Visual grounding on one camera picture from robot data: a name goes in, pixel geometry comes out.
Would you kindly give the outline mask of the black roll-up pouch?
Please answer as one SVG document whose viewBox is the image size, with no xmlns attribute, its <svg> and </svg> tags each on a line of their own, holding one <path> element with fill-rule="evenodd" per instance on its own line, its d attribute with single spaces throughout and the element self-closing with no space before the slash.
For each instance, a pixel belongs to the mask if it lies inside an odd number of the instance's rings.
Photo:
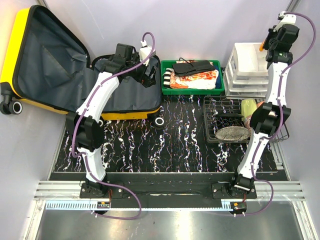
<svg viewBox="0 0 320 240">
<path fill-rule="evenodd" d="M 214 71 L 216 68 L 208 60 L 175 63 L 172 65 L 175 74 L 179 77 Z"/>
</svg>

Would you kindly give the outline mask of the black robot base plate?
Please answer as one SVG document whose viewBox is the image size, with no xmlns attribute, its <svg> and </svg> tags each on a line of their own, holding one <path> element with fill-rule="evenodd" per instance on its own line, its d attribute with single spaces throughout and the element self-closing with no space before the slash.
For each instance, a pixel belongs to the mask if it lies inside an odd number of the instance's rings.
<svg viewBox="0 0 320 240">
<path fill-rule="evenodd" d="M 222 200 L 233 202 L 257 198 L 251 186 L 248 193 L 230 190 L 232 173 L 109 173 L 108 185 L 81 184 L 80 198 L 110 201 L 114 209 L 220 208 Z"/>
</svg>

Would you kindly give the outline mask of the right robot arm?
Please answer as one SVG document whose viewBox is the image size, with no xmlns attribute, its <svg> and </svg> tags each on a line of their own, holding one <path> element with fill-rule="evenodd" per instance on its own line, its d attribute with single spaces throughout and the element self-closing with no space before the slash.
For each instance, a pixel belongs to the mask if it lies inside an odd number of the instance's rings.
<svg viewBox="0 0 320 240">
<path fill-rule="evenodd" d="M 266 99 L 253 112 L 249 125 L 251 137 L 247 150 L 231 182 L 228 195 L 239 198 L 247 195 L 257 180 L 256 172 L 262 153 L 269 141 L 278 135 L 283 123 L 289 118 L 291 109 L 286 103 L 288 72 L 293 63 L 290 49 L 297 40 L 300 29 L 293 23 L 269 29 L 262 48 L 267 51 L 265 60 L 268 71 Z"/>
</svg>

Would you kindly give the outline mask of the navy blue garment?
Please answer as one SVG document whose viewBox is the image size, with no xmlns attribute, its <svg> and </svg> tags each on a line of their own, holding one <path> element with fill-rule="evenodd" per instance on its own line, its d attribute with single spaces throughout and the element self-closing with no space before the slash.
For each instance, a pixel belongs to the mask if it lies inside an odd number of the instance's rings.
<svg viewBox="0 0 320 240">
<path fill-rule="evenodd" d="M 223 77 L 220 71 L 217 71 L 215 89 L 220 91 L 224 89 Z"/>
</svg>

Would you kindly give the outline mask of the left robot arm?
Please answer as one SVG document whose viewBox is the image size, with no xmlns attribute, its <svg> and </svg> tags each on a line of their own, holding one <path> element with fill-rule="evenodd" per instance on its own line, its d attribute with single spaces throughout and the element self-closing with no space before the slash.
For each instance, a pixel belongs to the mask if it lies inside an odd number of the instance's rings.
<svg viewBox="0 0 320 240">
<path fill-rule="evenodd" d="M 115 54 L 99 60 L 99 74 L 93 89 L 76 111 L 66 115 L 66 128 L 72 138 L 72 156 L 83 158 L 85 186 L 97 198 L 103 198 L 108 193 L 108 186 L 103 182 L 106 172 L 101 158 L 104 130 L 100 120 L 105 105 L 126 77 L 133 78 L 145 88 L 156 84 L 156 69 L 148 67 L 150 58 L 156 53 L 155 45 L 147 45 L 144 40 L 141 44 L 140 50 L 136 51 L 131 45 L 119 43 Z"/>
</svg>

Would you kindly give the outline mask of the orange white tube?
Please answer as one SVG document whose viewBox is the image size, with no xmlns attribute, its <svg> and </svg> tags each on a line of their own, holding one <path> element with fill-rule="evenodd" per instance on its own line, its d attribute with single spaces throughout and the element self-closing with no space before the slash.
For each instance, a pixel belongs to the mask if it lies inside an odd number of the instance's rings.
<svg viewBox="0 0 320 240">
<path fill-rule="evenodd" d="M 265 42 L 263 41 L 259 46 L 259 51 L 262 52 L 264 50 Z"/>
</svg>

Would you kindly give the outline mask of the orange floral pattern cloth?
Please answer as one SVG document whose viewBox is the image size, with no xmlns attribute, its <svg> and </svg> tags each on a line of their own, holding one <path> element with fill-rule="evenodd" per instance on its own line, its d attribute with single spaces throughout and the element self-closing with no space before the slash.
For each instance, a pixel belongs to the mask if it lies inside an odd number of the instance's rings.
<svg viewBox="0 0 320 240">
<path fill-rule="evenodd" d="M 178 60 L 170 73 L 174 89 L 215 89 L 219 71 L 208 60 Z"/>
</svg>

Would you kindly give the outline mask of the orange bunny pattern garment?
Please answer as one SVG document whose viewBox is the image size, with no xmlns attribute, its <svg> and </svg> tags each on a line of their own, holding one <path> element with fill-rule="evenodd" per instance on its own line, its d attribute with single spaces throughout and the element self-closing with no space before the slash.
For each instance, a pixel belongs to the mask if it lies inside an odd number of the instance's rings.
<svg viewBox="0 0 320 240">
<path fill-rule="evenodd" d="M 170 76 L 169 87 L 171 89 L 188 89 L 185 77 L 179 77 L 175 75 Z"/>
</svg>

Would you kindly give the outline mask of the black white striped garment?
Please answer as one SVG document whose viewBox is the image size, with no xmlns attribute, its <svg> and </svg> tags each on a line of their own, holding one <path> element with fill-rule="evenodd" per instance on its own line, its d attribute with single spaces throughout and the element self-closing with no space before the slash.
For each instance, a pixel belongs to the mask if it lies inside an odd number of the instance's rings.
<svg viewBox="0 0 320 240">
<path fill-rule="evenodd" d="M 170 88 L 171 83 L 171 74 L 174 72 L 172 68 L 167 68 L 162 75 L 163 78 L 163 86 L 165 88 Z"/>
</svg>

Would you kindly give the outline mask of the yellow Pikachu suitcase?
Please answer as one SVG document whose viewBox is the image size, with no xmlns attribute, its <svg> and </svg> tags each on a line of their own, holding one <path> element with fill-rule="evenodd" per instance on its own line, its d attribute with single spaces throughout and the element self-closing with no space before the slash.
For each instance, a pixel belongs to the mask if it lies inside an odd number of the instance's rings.
<svg viewBox="0 0 320 240">
<path fill-rule="evenodd" d="M 0 75 L 1 113 L 20 114 L 22 101 L 65 115 L 75 112 L 98 79 L 98 61 L 110 55 L 91 60 L 85 45 L 44 6 L 19 10 Z M 132 77 L 123 79 L 107 101 L 100 122 L 151 118 L 155 127 L 164 125 L 156 53 L 149 59 L 148 68 L 152 67 L 157 67 L 156 84 L 145 88 Z"/>
</svg>

